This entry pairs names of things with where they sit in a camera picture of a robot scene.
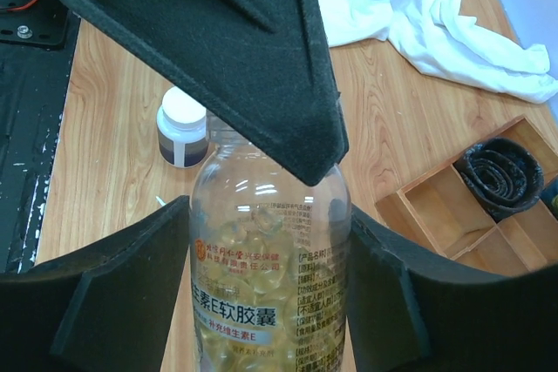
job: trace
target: white cap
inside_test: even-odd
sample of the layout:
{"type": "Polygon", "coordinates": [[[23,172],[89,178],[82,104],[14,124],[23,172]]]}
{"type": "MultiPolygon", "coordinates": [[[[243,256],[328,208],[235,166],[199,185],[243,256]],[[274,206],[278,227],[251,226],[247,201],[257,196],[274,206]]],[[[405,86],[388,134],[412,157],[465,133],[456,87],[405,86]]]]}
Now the white cap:
{"type": "Polygon", "coordinates": [[[172,87],[163,97],[163,112],[177,128],[195,128],[205,124],[206,108],[178,87],[172,87]]]}

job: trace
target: bolt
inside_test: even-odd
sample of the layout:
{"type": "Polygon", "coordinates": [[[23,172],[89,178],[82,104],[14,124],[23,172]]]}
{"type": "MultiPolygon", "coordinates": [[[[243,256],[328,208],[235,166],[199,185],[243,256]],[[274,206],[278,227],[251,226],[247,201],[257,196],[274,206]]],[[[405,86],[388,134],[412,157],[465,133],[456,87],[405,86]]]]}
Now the bolt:
{"type": "Polygon", "coordinates": [[[28,26],[21,25],[17,28],[17,36],[22,39],[31,38],[33,36],[33,31],[30,30],[28,26]]]}

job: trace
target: wooden tray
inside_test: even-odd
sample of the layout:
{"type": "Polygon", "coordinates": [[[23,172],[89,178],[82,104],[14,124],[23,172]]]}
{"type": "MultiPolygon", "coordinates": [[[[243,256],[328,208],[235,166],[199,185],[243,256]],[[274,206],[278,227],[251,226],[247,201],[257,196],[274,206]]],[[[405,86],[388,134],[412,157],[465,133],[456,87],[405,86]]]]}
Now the wooden tray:
{"type": "MultiPolygon", "coordinates": [[[[537,159],[545,185],[558,175],[558,155],[525,117],[485,139],[506,137],[537,159]]],[[[558,260],[558,220],[542,201],[495,223],[453,163],[463,152],[377,203],[389,228],[448,259],[496,274],[518,275],[558,260]]]]}

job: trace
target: pill bottle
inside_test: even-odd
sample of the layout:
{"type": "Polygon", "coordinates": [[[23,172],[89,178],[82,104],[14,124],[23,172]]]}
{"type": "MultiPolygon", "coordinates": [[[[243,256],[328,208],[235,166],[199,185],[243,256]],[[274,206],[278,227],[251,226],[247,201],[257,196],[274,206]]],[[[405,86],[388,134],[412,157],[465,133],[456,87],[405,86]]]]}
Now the pill bottle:
{"type": "Polygon", "coordinates": [[[195,166],[208,153],[206,108],[176,86],[163,97],[157,128],[160,153],[173,166],[195,166]]]}
{"type": "Polygon", "coordinates": [[[339,167],[309,187],[211,112],[208,137],[189,217],[196,370],[340,371],[351,206],[339,167]]]}

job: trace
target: towel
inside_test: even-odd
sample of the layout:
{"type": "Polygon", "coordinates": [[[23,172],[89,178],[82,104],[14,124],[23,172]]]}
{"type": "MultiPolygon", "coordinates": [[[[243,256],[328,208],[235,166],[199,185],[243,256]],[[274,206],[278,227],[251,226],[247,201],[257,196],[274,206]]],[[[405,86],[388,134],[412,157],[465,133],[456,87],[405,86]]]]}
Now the towel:
{"type": "Polygon", "coordinates": [[[389,40],[423,74],[543,103],[558,92],[544,45],[527,49],[459,14],[461,0],[318,0],[331,47],[389,40]]]}

